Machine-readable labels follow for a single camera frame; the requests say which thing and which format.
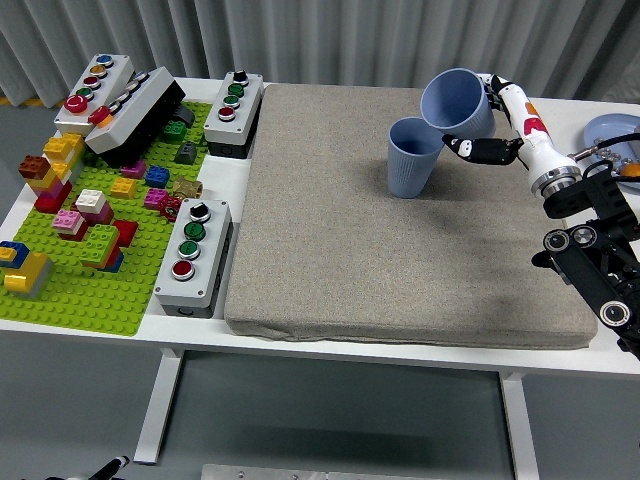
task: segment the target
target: blue cup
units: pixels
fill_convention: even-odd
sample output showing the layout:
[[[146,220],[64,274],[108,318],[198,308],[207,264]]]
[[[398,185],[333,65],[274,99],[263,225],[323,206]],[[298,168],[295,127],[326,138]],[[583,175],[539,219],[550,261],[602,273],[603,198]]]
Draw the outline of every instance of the blue cup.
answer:
[[[389,129],[387,183],[396,197],[414,198],[427,184],[444,143],[422,118],[401,118]]]
[[[420,112],[433,128],[456,138],[489,138],[496,131],[484,84],[466,68],[446,70],[431,80],[422,94]]]

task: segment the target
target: screw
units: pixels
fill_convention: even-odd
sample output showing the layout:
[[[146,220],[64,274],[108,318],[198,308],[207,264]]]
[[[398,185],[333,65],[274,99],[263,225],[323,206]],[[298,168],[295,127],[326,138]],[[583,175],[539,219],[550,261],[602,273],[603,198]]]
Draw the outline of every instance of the screw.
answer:
[[[576,228],[573,232],[573,239],[580,245],[587,245],[594,237],[595,235],[590,228]]]

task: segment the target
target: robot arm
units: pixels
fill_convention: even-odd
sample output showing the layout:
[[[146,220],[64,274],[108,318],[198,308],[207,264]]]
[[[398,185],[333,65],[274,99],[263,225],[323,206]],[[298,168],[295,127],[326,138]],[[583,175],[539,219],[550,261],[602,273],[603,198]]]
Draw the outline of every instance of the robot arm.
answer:
[[[547,233],[545,250],[535,255],[532,263],[554,270],[572,284],[600,321],[618,334],[620,348],[640,360],[640,263],[630,246],[640,238],[640,225],[611,176],[610,162],[594,164],[584,175],[576,163],[605,146],[640,140],[640,134],[562,155],[518,85],[497,75],[479,77],[491,106],[505,113],[515,138],[464,140],[445,135],[443,141],[472,163],[508,165],[518,158],[528,171],[531,192],[544,200],[550,218],[595,210],[597,220]],[[596,171],[603,166],[604,170]]]

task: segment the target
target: gray floor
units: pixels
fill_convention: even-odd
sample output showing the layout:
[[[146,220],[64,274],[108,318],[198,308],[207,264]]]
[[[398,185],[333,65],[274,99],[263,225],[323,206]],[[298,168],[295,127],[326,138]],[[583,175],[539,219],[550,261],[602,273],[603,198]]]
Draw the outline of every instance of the gray floor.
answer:
[[[0,215],[55,112],[0,106]],[[135,451],[156,350],[0,334],[0,478],[95,471]],[[640,478],[640,383],[525,378],[543,479]],[[160,463],[121,477],[199,479],[221,463],[510,478],[493,374],[190,352]]]

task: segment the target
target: blue plate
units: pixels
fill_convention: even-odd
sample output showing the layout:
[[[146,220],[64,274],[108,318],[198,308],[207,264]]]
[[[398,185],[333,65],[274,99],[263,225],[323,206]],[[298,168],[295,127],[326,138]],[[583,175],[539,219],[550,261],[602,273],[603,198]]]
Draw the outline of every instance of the blue plate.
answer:
[[[612,137],[619,137],[620,135],[627,135],[633,133],[636,127],[640,125],[640,117],[634,115],[626,115],[623,113],[611,113],[609,115],[602,115],[591,120],[586,127],[584,127],[584,146],[592,147],[596,143],[596,139],[602,138],[608,140]],[[619,160],[613,161],[613,175],[616,175],[615,170],[619,169],[621,162],[625,158],[638,161],[638,157],[631,149],[631,146],[627,143],[619,143],[609,147],[611,153],[617,153],[620,155]],[[592,155],[585,162],[595,163],[602,160],[602,157]],[[640,183],[624,183],[627,187],[640,190]]]

